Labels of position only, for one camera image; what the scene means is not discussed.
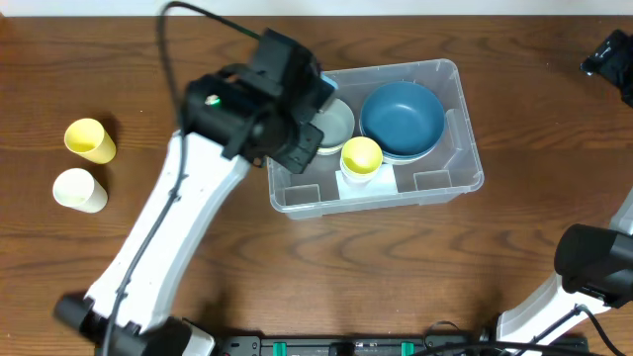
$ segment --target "wooden surface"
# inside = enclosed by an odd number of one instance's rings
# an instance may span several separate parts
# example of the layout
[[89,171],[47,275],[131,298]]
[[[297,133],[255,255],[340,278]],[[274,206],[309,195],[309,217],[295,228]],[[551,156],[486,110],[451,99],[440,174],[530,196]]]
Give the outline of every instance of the wooden surface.
[[[325,69],[446,57],[460,69],[486,175],[440,206],[293,222],[269,203],[265,170],[228,197],[178,290],[173,313],[269,335],[475,328],[514,308],[553,270],[572,223],[607,224],[633,185],[633,109],[579,64],[626,17],[237,19],[310,47]],[[50,316],[121,247],[174,129],[151,18],[0,23],[0,355],[88,355]],[[203,18],[169,29],[180,83],[244,61],[254,41]],[[96,166],[63,145],[73,120],[102,120],[118,145]],[[57,174],[90,170],[106,209],[51,196]],[[633,352],[633,307],[599,317]],[[607,350],[587,323],[575,329]]]

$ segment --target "white wall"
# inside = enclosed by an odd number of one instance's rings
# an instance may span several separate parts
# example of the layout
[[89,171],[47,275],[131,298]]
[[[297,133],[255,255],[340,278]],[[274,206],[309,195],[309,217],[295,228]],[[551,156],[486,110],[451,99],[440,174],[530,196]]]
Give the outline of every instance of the white wall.
[[[168,0],[0,0],[5,16],[151,16]],[[221,15],[633,15],[633,0],[190,0]]]

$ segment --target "blue bowl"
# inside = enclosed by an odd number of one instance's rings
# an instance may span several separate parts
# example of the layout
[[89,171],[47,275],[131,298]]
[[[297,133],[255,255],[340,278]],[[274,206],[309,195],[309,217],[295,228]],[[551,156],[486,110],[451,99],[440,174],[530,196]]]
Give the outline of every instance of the blue bowl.
[[381,86],[361,109],[361,133],[395,161],[421,158],[437,145],[445,129],[442,103],[430,90],[411,82]]

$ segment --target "storage box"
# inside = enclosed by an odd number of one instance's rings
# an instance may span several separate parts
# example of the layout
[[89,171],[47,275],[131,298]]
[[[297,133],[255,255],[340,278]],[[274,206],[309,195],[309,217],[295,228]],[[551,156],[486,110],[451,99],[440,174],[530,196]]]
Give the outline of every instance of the storage box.
[[338,83],[336,96],[354,112],[355,136],[360,135],[358,120],[367,96],[381,85],[400,80],[423,85],[439,98],[446,111],[447,130],[438,145],[418,161],[393,166],[397,194],[341,200],[335,175],[340,170],[340,152],[317,155],[303,174],[291,174],[268,159],[270,203],[277,211],[297,220],[367,209],[447,203],[484,184],[484,170],[455,63],[436,59],[335,70],[325,75]]

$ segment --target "green strip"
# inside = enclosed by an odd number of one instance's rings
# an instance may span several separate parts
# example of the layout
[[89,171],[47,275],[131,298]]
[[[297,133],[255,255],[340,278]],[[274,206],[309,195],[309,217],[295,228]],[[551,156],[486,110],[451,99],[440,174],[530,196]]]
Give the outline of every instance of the green strip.
[[273,356],[286,356],[286,343],[275,342],[273,343]]
[[411,356],[415,353],[415,345],[412,342],[403,342],[402,345],[402,356]]

